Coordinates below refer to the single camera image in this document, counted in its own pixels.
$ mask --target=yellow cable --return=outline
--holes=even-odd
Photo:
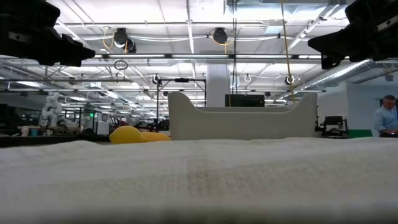
[[[287,48],[287,39],[286,39],[286,26],[285,26],[285,13],[284,13],[284,0],[280,0],[280,6],[282,8],[282,23],[284,25],[284,36],[285,36],[285,48],[286,48],[286,62],[287,62],[287,72],[289,74],[289,82],[290,82],[290,94],[292,94],[293,103],[296,102],[294,93],[293,93],[293,78],[290,72],[290,62],[289,62],[289,50]]]
[[[125,47],[124,47],[124,53],[126,54],[126,53],[127,53],[127,41],[126,41],[126,43],[124,43],[124,45],[125,45]]]
[[[102,40],[102,43],[104,44],[104,46],[107,48],[107,49],[111,49],[112,47],[113,47],[113,40],[114,40],[114,33],[113,33],[113,35],[112,35],[112,45],[109,47],[108,45],[106,45],[106,43],[105,43],[105,39],[103,39]]]

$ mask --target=textured fabric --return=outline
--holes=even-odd
[[[376,110],[373,117],[373,129],[378,132],[398,130],[397,108],[387,110],[382,106]]]
[[[0,149],[0,223],[394,218],[397,146],[290,138]]]

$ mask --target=yellow object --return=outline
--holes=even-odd
[[[112,144],[130,144],[130,143],[144,143],[147,139],[142,136],[142,134],[132,126],[121,126],[118,127],[109,136]]]
[[[131,143],[144,143],[154,141],[169,141],[170,137],[165,134],[159,133],[141,133],[132,126],[118,127],[109,136],[112,144],[131,144]]]
[[[160,134],[160,133],[146,133],[143,132],[141,135],[148,141],[148,142],[154,142],[154,141],[169,141],[171,140],[170,137],[168,137],[165,134]]]

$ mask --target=black screen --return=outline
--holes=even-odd
[[[225,106],[229,107],[229,99],[231,106],[237,107],[265,107],[264,95],[225,95]]]

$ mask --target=man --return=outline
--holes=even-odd
[[[373,128],[380,133],[380,137],[398,134],[398,116],[396,98],[387,95],[383,98],[383,105],[374,112]]]

